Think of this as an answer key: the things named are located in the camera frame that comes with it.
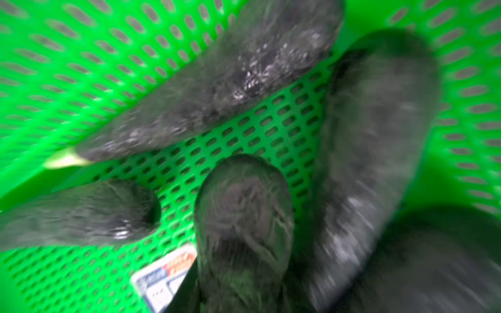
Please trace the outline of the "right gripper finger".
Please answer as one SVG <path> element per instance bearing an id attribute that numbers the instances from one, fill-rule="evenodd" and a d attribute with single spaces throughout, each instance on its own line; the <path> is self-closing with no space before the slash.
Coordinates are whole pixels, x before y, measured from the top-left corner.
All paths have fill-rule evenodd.
<path id="1" fill-rule="evenodd" d="M 200 302 L 198 262 L 194 262 L 164 313 L 199 313 Z"/>

